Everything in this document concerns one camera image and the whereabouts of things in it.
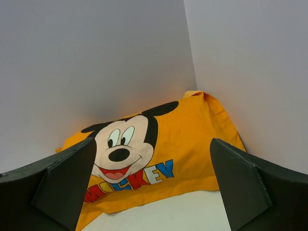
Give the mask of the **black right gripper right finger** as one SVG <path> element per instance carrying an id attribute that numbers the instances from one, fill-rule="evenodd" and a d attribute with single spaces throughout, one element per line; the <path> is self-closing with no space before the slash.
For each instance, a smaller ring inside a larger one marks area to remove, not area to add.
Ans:
<path id="1" fill-rule="evenodd" d="M 306 231 L 308 176 L 213 139 L 210 155 L 233 231 Z"/>

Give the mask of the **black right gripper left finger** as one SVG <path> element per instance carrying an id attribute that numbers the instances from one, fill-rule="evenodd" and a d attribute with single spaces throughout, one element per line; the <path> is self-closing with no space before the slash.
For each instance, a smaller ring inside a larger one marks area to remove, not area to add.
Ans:
<path id="1" fill-rule="evenodd" d="M 0 175 L 2 231 L 74 231 L 92 172 L 96 141 L 85 140 Z"/>

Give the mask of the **yellow Mickey Mouse pillowcase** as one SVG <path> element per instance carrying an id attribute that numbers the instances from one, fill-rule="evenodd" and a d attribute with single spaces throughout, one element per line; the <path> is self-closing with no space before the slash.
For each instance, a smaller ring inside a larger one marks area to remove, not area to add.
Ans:
<path id="1" fill-rule="evenodd" d="M 112 214 L 194 191 L 218 191 L 210 143 L 244 145 L 213 96 L 189 91 L 183 99 L 84 128 L 63 149 L 94 138 L 96 157 L 78 231 Z"/>

